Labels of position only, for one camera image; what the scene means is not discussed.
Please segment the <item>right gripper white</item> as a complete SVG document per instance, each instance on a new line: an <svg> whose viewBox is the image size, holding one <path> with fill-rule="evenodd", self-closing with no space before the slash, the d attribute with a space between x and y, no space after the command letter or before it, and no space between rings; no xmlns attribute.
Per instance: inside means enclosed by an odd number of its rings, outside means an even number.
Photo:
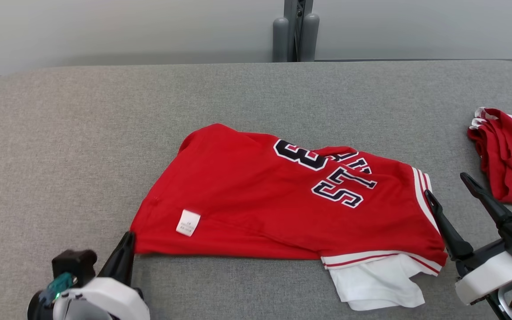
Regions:
<svg viewBox="0 0 512 320"><path fill-rule="evenodd" d="M462 172L460 178L471 195L484 206L496 227L502 228L512 222L512 212L492 194L478 184L468 173ZM472 245L465 241L443 213L443 207L430 190L425 190L433 220L443 239L450 260L467 259L474 253ZM455 285L457 296L464 304L477 302L487 294L499 299L500 306L509 306L505 295L512 290L512 255L506 252L504 241L497 240L475 251L473 256L477 267L470 267L470 261L464 261L468 273Z"/></svg>

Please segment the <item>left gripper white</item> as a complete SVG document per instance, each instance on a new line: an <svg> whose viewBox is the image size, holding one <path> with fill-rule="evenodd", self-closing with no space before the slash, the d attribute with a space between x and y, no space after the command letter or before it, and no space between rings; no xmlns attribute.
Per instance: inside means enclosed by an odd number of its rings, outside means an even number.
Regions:
<svg viewBox="0 0 512 320"><path fill-rule="evenodd" d="M54 320L151 320L150 309L132 284L136 234L126 232L105 265L87 285L65 290Z"/></svg>

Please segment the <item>red basketball jersey white trim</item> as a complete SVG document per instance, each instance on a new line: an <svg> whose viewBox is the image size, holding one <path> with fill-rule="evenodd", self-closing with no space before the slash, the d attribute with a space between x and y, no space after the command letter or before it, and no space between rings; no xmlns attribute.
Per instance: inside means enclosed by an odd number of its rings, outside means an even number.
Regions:
<svg viewBox="0 0 512 320"><path fill-rule="evenodd" d="M131 225L136 253L319 260L355 311L424 304L447 254L429 176L347 146L213 124L187 136Z"/></svg>

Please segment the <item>grey padded cylinder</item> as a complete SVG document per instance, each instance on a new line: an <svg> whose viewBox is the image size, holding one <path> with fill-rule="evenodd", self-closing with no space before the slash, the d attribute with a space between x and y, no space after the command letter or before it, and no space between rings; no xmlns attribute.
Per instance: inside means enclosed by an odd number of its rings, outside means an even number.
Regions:
<svg viewBox="0 0 512 320"><path fill-rule="evenodd" d="M289 21L279 17L272 24L272 62L288 61L288 31Z"/></svg>
<svg viewBox="0 0 512 320"><path fill-rule="evenodd" d="M300 37L300 61L315 61L320 17L307 14L303 18Z"/></svg>

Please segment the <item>aluminium wall profile post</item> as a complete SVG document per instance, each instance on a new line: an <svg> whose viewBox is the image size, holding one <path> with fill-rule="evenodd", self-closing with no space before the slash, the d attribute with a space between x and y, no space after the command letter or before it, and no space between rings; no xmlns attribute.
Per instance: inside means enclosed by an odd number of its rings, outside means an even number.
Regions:
<svg viewBox="0 0 512 320"><path fill-rule="evenodd" d="M286 61L300 61L301 40L304 36L304 18L312 13L314 0L284 0L283 18L286 20Z"/></svg>

